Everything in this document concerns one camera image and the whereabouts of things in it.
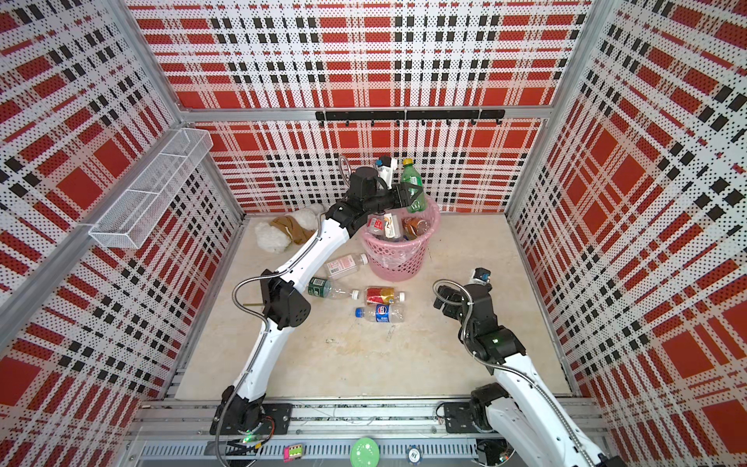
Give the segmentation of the pepsi label clear bottle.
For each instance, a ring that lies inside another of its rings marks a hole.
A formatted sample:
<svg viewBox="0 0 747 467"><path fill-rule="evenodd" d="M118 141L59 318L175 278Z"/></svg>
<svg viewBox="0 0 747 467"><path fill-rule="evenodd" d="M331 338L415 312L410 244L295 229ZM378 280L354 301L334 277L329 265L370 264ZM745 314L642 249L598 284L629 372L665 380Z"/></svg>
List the pepsi label clear bottle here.
<svg viewBox="0 0 747 467"><path fill-rule="evenodd" d="M398 324L405 321L404 311L395 305L369 304L358 307L355 317L376 323Z"/></svg>

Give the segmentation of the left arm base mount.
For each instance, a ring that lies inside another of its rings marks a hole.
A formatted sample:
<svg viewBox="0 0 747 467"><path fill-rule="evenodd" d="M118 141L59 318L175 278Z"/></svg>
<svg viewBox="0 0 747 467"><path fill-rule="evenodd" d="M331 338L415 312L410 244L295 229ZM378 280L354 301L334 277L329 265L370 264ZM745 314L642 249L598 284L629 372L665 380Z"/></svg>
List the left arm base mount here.
<svg viewBox="0 0 747 467"><path fill-rule="evenodd" d="M256 453L275 435L288 433L292 404L267 404L264 396L250 402L234 395L234 390L229 386L222 393L209 430L225 455Z"/></svg>

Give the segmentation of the red yellow label bottle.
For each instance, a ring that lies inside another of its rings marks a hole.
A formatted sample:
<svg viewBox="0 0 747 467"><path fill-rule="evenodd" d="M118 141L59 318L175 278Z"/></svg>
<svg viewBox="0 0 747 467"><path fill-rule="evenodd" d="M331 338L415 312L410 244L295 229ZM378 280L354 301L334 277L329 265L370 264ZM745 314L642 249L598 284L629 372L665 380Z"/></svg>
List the red yellow label bottle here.
<svg viewBox="0 0 747 467"><path fill-rule="evenodd" d="M394 305L404 301L406 293L393 286L370 286L365 289L367 305Z"/></svg>

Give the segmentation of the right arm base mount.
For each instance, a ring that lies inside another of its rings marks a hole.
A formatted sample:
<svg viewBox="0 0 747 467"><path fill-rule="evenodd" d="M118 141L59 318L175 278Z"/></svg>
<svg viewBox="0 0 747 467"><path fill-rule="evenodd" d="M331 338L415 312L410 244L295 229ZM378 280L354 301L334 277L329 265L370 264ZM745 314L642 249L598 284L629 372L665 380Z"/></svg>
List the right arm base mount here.
<svg viewBox="0 0 747 467"><path fill-rule="evenodd" d="M482 434L476 441L482 466L502 466L516 456L530 462L536 451L525 415L498 383L474 389L467 402L439 403L435 416L449 434Z"/></svg>

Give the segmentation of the clear bottle pink label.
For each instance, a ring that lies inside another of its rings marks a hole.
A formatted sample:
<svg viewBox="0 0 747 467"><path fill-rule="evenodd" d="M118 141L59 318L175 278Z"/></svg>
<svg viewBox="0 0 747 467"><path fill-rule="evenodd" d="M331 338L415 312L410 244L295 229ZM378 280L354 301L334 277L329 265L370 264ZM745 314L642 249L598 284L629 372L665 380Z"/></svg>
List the clear bottle pink label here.
<svg viewBox="0 0 747 467"><path fill-rule="evenodd" d="M366 253L347 254L328 261L325 264L325 270L328 278L335 280L359 272L368 263L369 258Z"/></svg>

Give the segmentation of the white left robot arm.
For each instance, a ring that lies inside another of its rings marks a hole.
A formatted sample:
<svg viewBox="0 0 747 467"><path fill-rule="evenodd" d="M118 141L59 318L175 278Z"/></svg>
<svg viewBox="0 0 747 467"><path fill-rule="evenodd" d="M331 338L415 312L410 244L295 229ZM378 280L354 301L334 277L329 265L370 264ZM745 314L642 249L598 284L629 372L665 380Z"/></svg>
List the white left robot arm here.
<svg viewBox="0 0 747 467"><path fill-rule="evenodd" d="M386 185L372 167L350 174L344 196L319 217L316 234L276 272L239 282L231 300L262 321L258 340L235 383L221 396L210 433L253 431L264 419L262 404L268 380L291 334L309 317L303 295L311 278L332 255L368 223L373 214L411 206L424 190L410 182Z"/></svg>

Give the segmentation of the brown label drink bottle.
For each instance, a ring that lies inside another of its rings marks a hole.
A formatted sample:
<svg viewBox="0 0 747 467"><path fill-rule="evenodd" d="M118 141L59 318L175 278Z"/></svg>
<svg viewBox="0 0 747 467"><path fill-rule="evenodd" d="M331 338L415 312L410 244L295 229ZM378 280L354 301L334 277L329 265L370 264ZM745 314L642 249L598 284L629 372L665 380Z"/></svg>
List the brown label drink bottle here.
<svg viewBox="0 0 747 467"><path fill-rule="evenodd" d="M406 217L403 219L403 233L408 241L414 241L427 234L431 228L430 223L419 217Z"/></svg>

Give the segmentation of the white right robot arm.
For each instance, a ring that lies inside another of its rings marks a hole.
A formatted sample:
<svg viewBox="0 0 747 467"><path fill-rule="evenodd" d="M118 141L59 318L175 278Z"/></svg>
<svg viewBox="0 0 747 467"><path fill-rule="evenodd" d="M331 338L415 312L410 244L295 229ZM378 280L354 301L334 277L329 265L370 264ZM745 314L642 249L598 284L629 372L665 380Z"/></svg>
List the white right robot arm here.
<svg viewBox="0 0 747 467"><path fill-rule="evenodd" d="M560 405L519 338L498 323L491 285L448 279L433 284L434 307L459 322L468 354L494 377L476 391L474 424L502 435L528 466L624 466L605 453Z"/></svg>

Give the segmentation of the white label tea bottle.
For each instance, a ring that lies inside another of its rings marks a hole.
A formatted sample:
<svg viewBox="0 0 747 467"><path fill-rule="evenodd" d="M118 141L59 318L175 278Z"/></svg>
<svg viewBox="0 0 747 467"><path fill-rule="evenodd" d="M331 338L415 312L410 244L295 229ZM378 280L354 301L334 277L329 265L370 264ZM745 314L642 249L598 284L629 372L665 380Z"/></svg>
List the white label tea bottle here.
<svg viewBox="0 0 747 467"><path fill-rule="evenodd" d="M384 238L387 241L400 241L403 237L402 222L398 214L389 212L382 216L384 224Z"/></svg>

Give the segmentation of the green soda bottle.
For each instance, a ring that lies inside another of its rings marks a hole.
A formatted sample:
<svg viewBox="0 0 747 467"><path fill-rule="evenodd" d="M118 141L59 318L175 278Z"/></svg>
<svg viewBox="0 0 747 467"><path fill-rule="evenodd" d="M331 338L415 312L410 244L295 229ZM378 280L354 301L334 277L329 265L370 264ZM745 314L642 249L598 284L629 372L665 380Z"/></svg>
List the green soda bottle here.
<svg viewBox="0 0 747 467"><path fill-rule="evenodd" d="M423 181L420 173L414 167L414 160L411 158L403 159L403 169L400 180L407 185L412 203L408 206L408 212L418 213L425 211L427 200L424 193Z"/></svg>

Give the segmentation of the clear bottle green label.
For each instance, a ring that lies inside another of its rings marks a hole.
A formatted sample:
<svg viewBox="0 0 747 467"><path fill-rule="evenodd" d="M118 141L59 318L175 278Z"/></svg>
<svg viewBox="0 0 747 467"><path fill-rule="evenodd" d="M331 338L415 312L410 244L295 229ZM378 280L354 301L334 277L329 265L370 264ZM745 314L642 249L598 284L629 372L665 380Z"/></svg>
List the clear bottle green label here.
<svg viewBox="0 0 747 467"><path fill-rule="evenodd" d="M332 279L317 276L309 280L307 293L312 297L329 300L350 299L357 301L360 298L360 291L358 289L347 289Z"/></svg>

